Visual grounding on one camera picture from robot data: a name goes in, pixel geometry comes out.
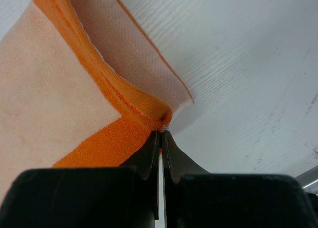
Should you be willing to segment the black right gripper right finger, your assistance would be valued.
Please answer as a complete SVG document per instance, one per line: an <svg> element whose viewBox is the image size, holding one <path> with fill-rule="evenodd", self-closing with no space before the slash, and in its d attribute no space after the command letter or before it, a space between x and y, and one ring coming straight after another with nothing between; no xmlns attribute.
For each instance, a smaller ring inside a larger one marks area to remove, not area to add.
<svg viewBox="0 0 318 228"><path fill-rule="evenodd" d="M281 174L212 174L161 137L168 228L315 228L318 199Z"/></svg>

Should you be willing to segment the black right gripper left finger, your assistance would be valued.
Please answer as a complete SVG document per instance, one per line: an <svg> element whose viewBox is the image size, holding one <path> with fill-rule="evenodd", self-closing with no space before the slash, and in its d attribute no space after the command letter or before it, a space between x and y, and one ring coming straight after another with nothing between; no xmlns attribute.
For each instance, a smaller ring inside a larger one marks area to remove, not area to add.
<svg viewBox="0 0 318 228"><path fill-rule="evenodd" d="M3 228L152 228L159 218L160 132L118 167L31 169L0 208Z"/></svg>

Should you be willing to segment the orange white towel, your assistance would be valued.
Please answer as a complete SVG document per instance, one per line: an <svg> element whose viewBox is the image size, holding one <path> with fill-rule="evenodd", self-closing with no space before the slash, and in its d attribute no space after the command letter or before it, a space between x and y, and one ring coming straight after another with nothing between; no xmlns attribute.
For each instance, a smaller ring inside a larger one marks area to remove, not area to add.
<svg viewBox="0 0 318 228"><path fill-rule="evenodd" d="M28 169L119 166L192 103L120 0L32 0L0 43L0 196Z"/></svg>

